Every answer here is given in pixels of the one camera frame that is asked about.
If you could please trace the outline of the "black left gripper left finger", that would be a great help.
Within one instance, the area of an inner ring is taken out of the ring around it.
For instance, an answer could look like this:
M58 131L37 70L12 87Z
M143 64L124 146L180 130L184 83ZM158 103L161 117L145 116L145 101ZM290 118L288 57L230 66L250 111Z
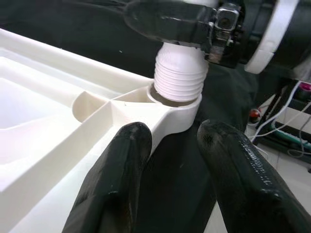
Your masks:
M132 233L151 149L146 124L120 128L84 178L62 233Z

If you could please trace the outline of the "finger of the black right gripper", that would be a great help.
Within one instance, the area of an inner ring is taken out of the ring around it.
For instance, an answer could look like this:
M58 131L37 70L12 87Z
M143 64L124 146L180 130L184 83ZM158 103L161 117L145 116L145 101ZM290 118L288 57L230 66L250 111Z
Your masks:
M211 7L184 1L132 1L124 9L124 21L151 40L210 46Z

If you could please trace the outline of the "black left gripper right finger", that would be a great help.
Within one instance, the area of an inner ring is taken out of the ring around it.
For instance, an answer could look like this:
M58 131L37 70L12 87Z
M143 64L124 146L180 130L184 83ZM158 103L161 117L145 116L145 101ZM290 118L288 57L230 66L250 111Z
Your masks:
M197 142L228 233L311 233L311 215L243 132L205 120Z

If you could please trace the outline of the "white plastic table leg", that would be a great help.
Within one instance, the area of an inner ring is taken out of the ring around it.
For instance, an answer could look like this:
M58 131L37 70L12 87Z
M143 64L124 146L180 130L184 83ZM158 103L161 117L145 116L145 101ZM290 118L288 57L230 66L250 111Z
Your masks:
M202 93L208 72L200 49L164 43L155 59L151 96L167 106L186 106Z

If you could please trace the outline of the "white plastic table top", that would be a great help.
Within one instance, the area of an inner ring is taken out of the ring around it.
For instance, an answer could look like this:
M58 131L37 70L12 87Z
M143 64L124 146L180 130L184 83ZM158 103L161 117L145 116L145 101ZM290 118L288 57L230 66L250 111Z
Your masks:
M143 122L156 148L201 97L166 103L153 80L0 29L0 233L61 233L117 131Z

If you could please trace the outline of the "green power strip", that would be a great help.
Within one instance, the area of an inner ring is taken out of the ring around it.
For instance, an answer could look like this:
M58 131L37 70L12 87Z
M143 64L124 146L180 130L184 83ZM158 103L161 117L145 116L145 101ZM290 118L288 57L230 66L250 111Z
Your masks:
M302 139L302 141L300 141L300 138L298 136L294 136L290 133L286 133L286 132L281 131L281 130L276 130L275 132L273 132L273 134L275 136L282 138L283 140L287 140L287 141L292 142L292 143L297 143L298 145L301 145L301 142L302 142L305 148L308 148L311 150L311 143L307 140L304 140L304 139Z

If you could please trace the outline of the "red round floor device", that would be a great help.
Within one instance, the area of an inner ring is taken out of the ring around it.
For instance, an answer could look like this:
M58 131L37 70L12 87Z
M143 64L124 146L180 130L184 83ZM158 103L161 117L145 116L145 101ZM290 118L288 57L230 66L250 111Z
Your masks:
M257 124L261 119L261 111L259 109L251 109L249 113L249 123Z

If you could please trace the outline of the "black metal floor rack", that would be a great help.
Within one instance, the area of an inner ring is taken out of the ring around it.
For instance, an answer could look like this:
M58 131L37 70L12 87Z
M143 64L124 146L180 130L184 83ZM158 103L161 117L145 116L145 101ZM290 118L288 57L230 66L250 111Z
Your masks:
M298 136L300 141L304 139L311 143L311 133L304 133L302 128L296 129L289 126L289 123L297 119L302 113L306 113L311 117L311 98L308 100L300 100L296 95L296 92L301 92L300 85L302 83L303 82L298 81L292 82L285 86L284 90L280 90L276 93L257 125L258 133L255 133L254 136L250 137L253 143L257 144L259 141L272 142L278 146L287 146L290 150L301 150L301 148L303 148L305 153L311 151L310 149L305 148L302 142L301 145L298 145L297 143L283 140L273 134L276 130L281 130L294 136ZM286 123L278 123L276 121L277 118L284 113L287 108L297 110L298 113Z

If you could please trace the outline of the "pink plastic object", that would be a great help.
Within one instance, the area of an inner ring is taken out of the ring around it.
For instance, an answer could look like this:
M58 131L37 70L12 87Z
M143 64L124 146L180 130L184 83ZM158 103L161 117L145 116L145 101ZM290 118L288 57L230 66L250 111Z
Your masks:
M301 99L308 100L311 98L311 84L302 83L300 85L301 88Z

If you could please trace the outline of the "black table cloth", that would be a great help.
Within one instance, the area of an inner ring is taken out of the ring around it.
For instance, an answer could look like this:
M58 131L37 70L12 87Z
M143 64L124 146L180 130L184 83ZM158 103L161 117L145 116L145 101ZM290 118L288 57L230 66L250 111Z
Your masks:
M151 77L160 43L129 29L128 0L0 0L0 28ZM211 65L193 125L162 139L140 183L134 233L227 233L212 180L199 152L200 124L217 119L246 129L258 75Z

